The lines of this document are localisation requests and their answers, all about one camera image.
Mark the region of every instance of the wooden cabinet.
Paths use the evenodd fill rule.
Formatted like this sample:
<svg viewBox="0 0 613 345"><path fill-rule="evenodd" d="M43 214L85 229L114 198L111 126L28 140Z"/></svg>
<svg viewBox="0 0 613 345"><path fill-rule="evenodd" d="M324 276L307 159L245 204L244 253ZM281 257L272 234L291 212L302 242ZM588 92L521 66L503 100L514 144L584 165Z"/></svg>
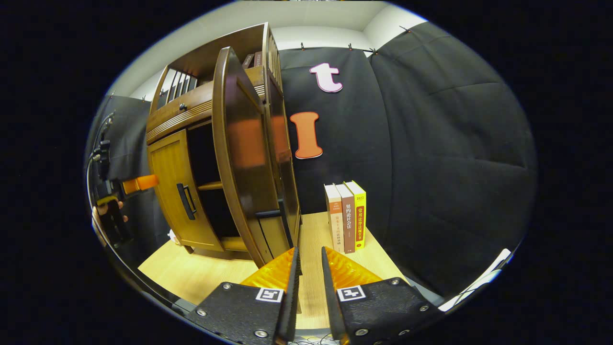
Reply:
<svg viewBox="0 0 613 345"><path fill-rule="evenodd" d="M262 66L243 69L247 54L258 51ZM170 88L162 92L167 79ZM246 250L258 267L297 244L300 205L268 23L170 63L156 94L147 121L148 159L161 208L181 244L188 251Z"/></svg>

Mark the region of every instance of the table surface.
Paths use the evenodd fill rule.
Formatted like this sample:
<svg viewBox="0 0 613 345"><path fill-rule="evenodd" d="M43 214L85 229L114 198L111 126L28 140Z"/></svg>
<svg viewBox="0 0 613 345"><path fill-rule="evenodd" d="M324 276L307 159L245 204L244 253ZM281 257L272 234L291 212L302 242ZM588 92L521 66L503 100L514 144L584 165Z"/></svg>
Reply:
<svg viewBox="0 0 613 345"><path fill-rule="evenodd" d="M299 236L301 313L296 316L296 329L321 332L330 327L321 265L321 247L332 248L327 212L302 215ZM381 279L404 279L368 228L365 229L364 249L343 255ZM139 270L176 296L200 304L220 283L240 283L257 271L257 266L246 252L195 249L193 254L188 254L182 246L168 241L145 260Z"/></svg>

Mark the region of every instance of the cabinet handle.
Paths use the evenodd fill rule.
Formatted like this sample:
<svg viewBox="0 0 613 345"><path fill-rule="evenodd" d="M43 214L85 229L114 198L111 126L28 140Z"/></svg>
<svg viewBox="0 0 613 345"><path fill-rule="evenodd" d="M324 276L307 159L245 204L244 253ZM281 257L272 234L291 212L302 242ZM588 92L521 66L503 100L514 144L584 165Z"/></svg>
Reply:
<svg viewBox="0 0 613 345"><path fill-rule="evenodd" d="M177 190L179 191L179 196L181 197L181 202L183 203L183 207L185 208L185 213L188 214L188 218L191 220L196 220L196 217L194 217L194 214L196 213L196 206L194 205L194 200L192 200L192 206L194 206L194 210L192 211L192 207L189 205L188 196L185 195L185 190L187 190L189 194L189 199L191 199L189 186L177 184Z"/></svg>

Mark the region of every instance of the book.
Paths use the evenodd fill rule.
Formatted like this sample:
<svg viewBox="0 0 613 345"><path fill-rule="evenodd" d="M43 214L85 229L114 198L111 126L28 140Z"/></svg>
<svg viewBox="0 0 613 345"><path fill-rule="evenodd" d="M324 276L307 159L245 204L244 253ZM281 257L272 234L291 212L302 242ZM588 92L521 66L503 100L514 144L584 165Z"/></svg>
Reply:
<svg viewBox="0 0 613 345"><path fill-rule="evenodd" d="M262 52L257 52L253 60L253 67L262 66Z"/></svg>
<svg viewBox="0 0 613 345"><path fill-rule="evenodd" d="M364 249L364 233L366 228L366 191L355 181L343 182L353 193L356 205L356 250Z"/></svg>
<svg viewBox="0 0 613 345"><path fill-rule="evenodd" d="M328 224L332 236L332 248L342 253L345 251L345 231L343 228L343 202L334 185L324 185L326 191L326 206L328 208Z"/></svg>
<svg viewBox="0 0 613 345"><path fill-rule="evenodd" d="M355 199L353 194L345 185L336 185L338 193L341 195L343 203L343 232L345 233L345 254L356 251L356 213Z"/></svg>
<svg viewBox="0 0 613 345"><path fill-rule="evenodd" d="M243 61L243 69L248 69L249 66L251 66L251 60L253 60L253 57L255 56L255 54L249 54L247 55L247 57L245 58L245 60Z"/></svg>

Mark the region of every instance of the ceiling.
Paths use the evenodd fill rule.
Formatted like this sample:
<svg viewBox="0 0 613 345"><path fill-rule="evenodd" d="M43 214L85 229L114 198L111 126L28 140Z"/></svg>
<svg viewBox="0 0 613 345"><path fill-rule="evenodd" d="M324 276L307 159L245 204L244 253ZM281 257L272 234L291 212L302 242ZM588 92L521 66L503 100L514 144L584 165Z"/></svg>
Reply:
<svg viewBox="0 0 613 345"><path fill-rule="evenodd" d="M186 23L143 52L109 88L129 96L164 66L219 36L265 21L272 28L329 26L363 31L384 1L234 1Z"/></svg>

